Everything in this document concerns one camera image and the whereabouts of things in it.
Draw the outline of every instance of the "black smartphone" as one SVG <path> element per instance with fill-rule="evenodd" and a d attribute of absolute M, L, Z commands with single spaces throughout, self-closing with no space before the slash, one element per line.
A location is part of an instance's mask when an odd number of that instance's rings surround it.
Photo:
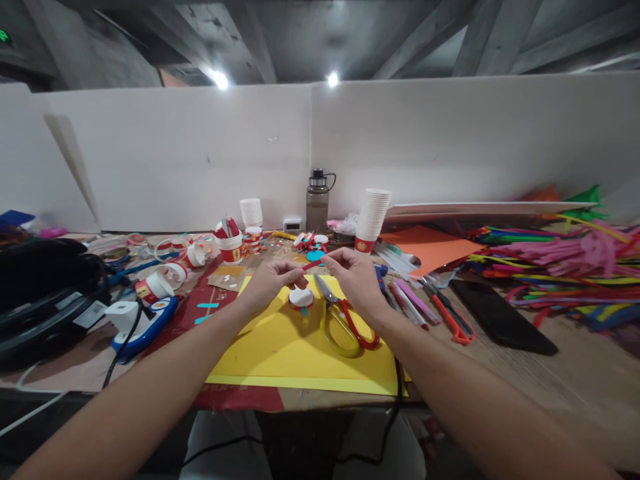
<path fill-rule="evenodd" d="M 486 283 L 453 280 L 451 288 L 494 342 L 540 355 L 558 353 L 551 340 Z"/>

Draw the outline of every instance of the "glue gun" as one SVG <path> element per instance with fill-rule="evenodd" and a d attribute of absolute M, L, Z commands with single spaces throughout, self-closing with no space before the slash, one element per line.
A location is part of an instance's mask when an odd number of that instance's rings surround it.
<path fill-rule="evenodd" d="M 382 290 L 382 292 L 384 293 L 385 281 L 382 280 L 382 277 L 384 277 L 389 272 L 389 267 L 386 265 L 378 265 L 377 263 L 374 263 L 373 266 L 375 267 L 375 274 L 378 277 L 378 285 L 380 285 L 380 290 Z"/>

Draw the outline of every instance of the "yellow paper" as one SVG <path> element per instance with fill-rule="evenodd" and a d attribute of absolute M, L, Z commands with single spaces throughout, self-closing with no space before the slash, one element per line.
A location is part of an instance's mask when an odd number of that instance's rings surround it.
<path fill-rule="evenodd" d="M 354 393 L 371 393 L 373 395 L 397 395 L 398 384 L 383 386 L 371 380 L 348 379 L 310 379 L 293 377 L 231 377 L 226 375 L 210 375 L 207 383 L 224 385 L 254 385 L 258 387 L 286 387 L 298 389 L 346 391 Z M 409 394 L 402 388 L 405 397 Z"/>
<path fill-rule="evenodd" d="M 315 300 L 306 317 L 289 306 L 289 289 L 283 288 L 269 308 L 252 320 L 236 337 L 220 362 L 207 379 L 208 383 L 226 377 L 282 377 L 286 379 L 344 379 L 368 381 L 378 386 L 388 395 L 396 392 L 396 373 L 393 354 L 384 342 L 376 350 L 362 350 L 361 354 L 348 359 L 334 352 L 320 331 L 321 309 L 325 308 L 325 298 L 319 292 L 312 275 L 306 276 Z M 344 298 L 337 280 L 329 275 L 322 279 L 339 298 Z M 245 279 L 243 290 L 250 278 Z M 354 324 L 361 335 L 371 340 L 373 334 L 367 324 L 351 311 Z M 333 338 L 344 345 L 346 334 L 339 325 L 330 322 Z M 371 392 L 370 385 L 346 391 Z M 286 385 L 296 388 L 300 385 Z"/>

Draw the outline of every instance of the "yellow cardstock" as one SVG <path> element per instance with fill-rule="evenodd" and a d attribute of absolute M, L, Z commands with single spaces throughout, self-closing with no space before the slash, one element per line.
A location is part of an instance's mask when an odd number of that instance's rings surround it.
<path fill-rule="evenodd" d="M 282 377 L 287 380 L 282 385 L 273 386 L 305 388 L 304 385 L 292 385 L 288 379 L 347 379 L 373 382 L 377 387 L 366 382 L 358 390 L 358 382 L 355 382 L 344 391 L 396 394 L 393 354 L 384 342 L 381 341 L 376 350 L 362 349 L 360 355 L 351 359 L 332 350 L 320 330 L 321 309 L 326 308 L 325 298 L 320 293 L 315 278 L 312 275 L 305 277 L 315 296 L 312 306 L 307 310 L 307 316 L 304 317 L 300 311 L 289 306 L 289 289 L 283 288 L 269 308 L 238 334 L 207 382 L 223 383 L 221 376 L 246 377 L 246 381 L 242 380 L 243 385 L 264 385 L 264 382 L 250 383 L 250 380 L 252 377 Z M 323 275 L 322 279 L 336 296 L 345 298 L 335 278 Z M 243 290 L 250 280 L 249 277 L 245 279 Z M 371 340 L 371 329 L 358 314 L 354 311 L 350 313 L 360 334 Z M 330 321 L 329 329 L 339 345 L 347 345 L 346 334 L 339 325 Z"/>

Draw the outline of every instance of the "water bottle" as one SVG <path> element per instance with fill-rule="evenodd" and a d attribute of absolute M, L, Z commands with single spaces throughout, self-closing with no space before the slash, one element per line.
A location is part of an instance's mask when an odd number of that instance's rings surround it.
<path fill-rule="evenodd" d="M 333 175 L 331 188 L 327 186 L 327 175 Z M 307 187 L 307 231 L 325 233 L 329 215 L 329 191 L 335 185 L 335 173 L 322 173 L 322 169 L 313 169 Z"/>

